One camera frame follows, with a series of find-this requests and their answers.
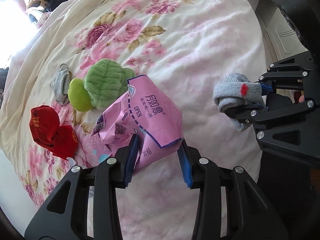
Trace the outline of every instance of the qr code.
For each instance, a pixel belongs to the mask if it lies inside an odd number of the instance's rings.
[[[127,130],[127,128],[116,123],[115,134],[124,134],[125,130]]]

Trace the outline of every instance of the clothing pile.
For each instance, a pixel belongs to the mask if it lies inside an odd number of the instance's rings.
[[[4,86],[5,86],[5,81],[7,80],[8,71],[9,71],[9,68],[0,69],[0,108],[3,102]]]

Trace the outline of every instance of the black bracket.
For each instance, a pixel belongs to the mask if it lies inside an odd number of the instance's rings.
[[[122,240],[115,190],[128,185],[124,171],[128,166],[122,164],[130,156],[136,158],[138,148],[138,137],[133,136],[128,147],[120,148],[114,158],[99,166],[72,167],[30,222],[25,239]],[[200,189],[192,240],[220,239],[221,187],[226,188],[228,205],[228,234],[222,239],[287,240],[278,214],[242,167],[220,168],[201,158],[198,150],[188,147],[184,140],[178,152],[185,154],[190,165],[190,188]],[[89,186],[93,185],[94,238],[87,236]]]
[[[260,84],[272,86],[267,107],[241,106],[225,113],[241,123],[252,123],[261,150],[300,163],[320,167],[319,68],[306,51],[270,65]],[[305,101],[293,104],[276,89],[303,90]]]

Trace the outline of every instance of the red sock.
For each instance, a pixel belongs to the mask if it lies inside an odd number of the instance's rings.
[[[29,122],[33,140],[54,156],[73,158],[78,147],[77,136],[70,125],[60,125],[59,116],[50,106],[31,109]]]

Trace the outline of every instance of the red mark on sock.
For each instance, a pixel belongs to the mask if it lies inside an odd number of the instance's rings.
[[[240,89],[240,93],[242,96],[245,96],[248,92],[248,86],[246,84],[242,84],[241,89]]]

